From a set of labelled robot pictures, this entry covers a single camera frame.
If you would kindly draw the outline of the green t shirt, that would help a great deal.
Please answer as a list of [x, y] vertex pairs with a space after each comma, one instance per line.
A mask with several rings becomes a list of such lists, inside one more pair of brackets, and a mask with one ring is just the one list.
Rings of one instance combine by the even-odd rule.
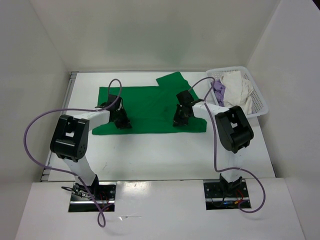
[[189, 90], [191, 86], [180, 72], [174, 72], [156, 79], [157, 86], [122, 87], [121, 98], [132, 128], [118, 129], [108, 123], [92, 130], [93, 135], [129, 135], [129, 134], [170, 134], [204, 133], [207, 121], [202, 118], [190, 118], [188, 125], [173, 126], [177, 109], [176, 95]]

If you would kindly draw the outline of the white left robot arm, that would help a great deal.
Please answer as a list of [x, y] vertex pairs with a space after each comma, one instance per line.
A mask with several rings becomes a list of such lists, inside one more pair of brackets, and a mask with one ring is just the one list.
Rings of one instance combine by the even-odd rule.
[[75, 174], [76, 184], [89, 200], [96, 199], [100, 194], [99, 178], [86, 158], [89, 132], [109, 123], [120, 130], [132, 127], [122, 100], [109, 109], [99, 106], [94, 111], [78, 115], [61, 115], [50, 143], [50, 150]]

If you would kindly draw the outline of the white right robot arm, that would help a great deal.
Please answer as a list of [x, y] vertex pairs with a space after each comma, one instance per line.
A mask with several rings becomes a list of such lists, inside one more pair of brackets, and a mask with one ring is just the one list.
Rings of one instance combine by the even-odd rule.
[[[213, 129], [213, 167], [219, 173], [219, 191], [225, 197], [232, 196], [242, 182], [241, 150], [254, 138], [252, 127], [240, 106], [222, 107], [203, 100], [176, 105], [173, 126], [189, 124], [189, 118], [209, 120]], [[228, 166], [218, 169], [218, 142], [228, 152]]]

